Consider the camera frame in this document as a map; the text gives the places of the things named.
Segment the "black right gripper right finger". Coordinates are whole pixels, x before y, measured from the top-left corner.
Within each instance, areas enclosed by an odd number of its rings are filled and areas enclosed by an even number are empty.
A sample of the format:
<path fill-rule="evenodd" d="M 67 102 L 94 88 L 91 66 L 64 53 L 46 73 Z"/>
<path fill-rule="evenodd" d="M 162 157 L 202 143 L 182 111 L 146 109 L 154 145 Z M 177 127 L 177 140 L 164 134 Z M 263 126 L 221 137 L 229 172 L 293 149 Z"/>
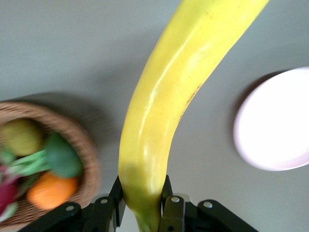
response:
<path fill-rule="evenodd" d="M 161 202 L 159 232 L 257 232 L 218 201 L 203 200 L 194 205 L 187 195 L 173 193 L 169 176 L 166 176 Z"/>

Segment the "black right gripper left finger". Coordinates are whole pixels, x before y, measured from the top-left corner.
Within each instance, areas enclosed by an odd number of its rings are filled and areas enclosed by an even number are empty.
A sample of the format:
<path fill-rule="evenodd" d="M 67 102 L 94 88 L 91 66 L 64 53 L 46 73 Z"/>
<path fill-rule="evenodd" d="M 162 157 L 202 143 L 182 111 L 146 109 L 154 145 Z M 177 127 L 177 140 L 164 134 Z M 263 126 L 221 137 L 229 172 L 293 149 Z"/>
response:
<path fill-rule="evenodd" d="M 125 203 L 119 178 L 110 193 L 82 208 L 67 202 L 20 229 L 21 232 L 114 232 L 121 225 Z"/>

